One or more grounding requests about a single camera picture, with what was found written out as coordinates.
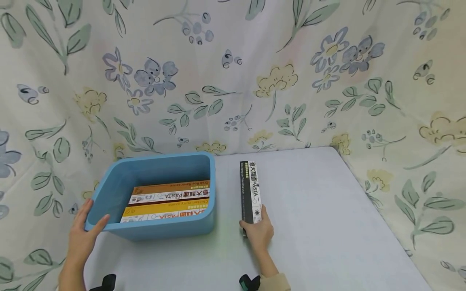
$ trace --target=sleeve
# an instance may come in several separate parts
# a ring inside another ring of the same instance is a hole
[[[259,291],[291,291],[291,287],[283,273],[270,278],[261,275]]]

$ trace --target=yellow flower print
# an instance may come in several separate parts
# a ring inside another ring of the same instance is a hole
[[[208,152],[211,154],[219,155],[221,152],[226,150],[226,145],[220,144],[219,141],[214,141],[212,145],[207,142],[203,143],[202,146],[196,147],[198,152]]]
[[[349,156],[351,154],[351,151],[348,148],[350,143],[350,136],[347,133],[344,133],[342,135],[335,135],[332,138],[330,146],[335,148],[341,156]]]
[[[457,154],[466,156],[466,116],[453,121],[442,112],[437,111],[432,115],[429,125],[419,126],[419,135],[433,145],[446,144],[424,162],[404,169],[416,169],[435,161],[451,147],[456,149]]]
[[[88,87],[84,87],[83,90],[84,92],[82,94],[75,94],[74,100],[81,109],[82,114],[90,122],[94,122],[93,117],[102,109],[102,105],[107,101],[107,95]]]
[[[266,150],[266,149],[273,149],[275,148],[275,144],[265,144],[266,141],[268,141],[274,134],[271,132],[267,132],[265,129],[260,130],[256,132],[256,134],[251,137],[247,143],[253,146],[253,149],[257,150],[257,152],[260,152],[261,150]]]
[[[256,132],[256,134],[252,138],[250,138],[247,143],[249,143],[250,145],[254,145],[261,141],[265,142],[266,140],[269,140],[273,135],[273,133],[267,132],[265,129],[263,129],[261,131]]]
[[[91,198],[92,195],[94,194],[94,191],[95,191],[95,190],[97,189],[97,187],[99,186],[99,183],[100,183],[99,181],[95,180],[95,181],[94,181],[94,190],[92,190],[92,191],[84,191],[84,192],[82,193],[82,197],[83,197],[84,199]]]
[[[277,103],[277,91],[289,89],[298,82],[298,75],[293,74],[294,72],[295,68],[293,65],[287,64],[282,68],[273,66],[268,77],[257,77],[257,86],[259,86],[259,90],[254,92],[256,96],[259,98],[273,96],[272,112],[270,112],[267,120],[269,120],[274,113]]]
[[[382,192],[390,191],[390,182],[393,179],[393,175],[385,170],[367,170],[367,178],[371,182],[375,182]]]
[[[113,144],[113,161],[116,162],[118,160],[124,159],[124,149],[125,145],[121,142],[116,142]]]

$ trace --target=floral fabric backdrop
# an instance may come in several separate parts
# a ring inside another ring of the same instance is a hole
[[[434,290],[464,290],[465,14],[462,0],[0,0],[0,290],[57,285],[73,217],[116,160],[319,146]]]

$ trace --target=human hand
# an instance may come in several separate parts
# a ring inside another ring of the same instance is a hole
[[[274,236],[274,227],[270,222],[265,205],[262,205],[261,221],[258,223],[250,224],[241,220],[240,226],[246,230],[247,238],[249,238],[256,256],[262,252],[267,252],[268,244]]]
[[[76,214],[73,226],[69,231],[68,254],[65,266],[71,266],[73,269],[84,269],[84,265],[94,249],[97,236],[102,232],[110,219],[110,215],[106,214],[97,222],[93,229],[85,231],[84,223],[93,203],[92,199],[87,199],[84,202],[78,214]]]

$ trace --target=white table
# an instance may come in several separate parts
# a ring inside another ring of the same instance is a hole
[[[294,291],[431,290],[330,147],[218,156],[217,215],[206,236],[133,243],[97,240],[87,287],[116,274],[116,291],[240,291],[258,274],[241,219],[240,161],[255,160],[275,228],[270,253]]]

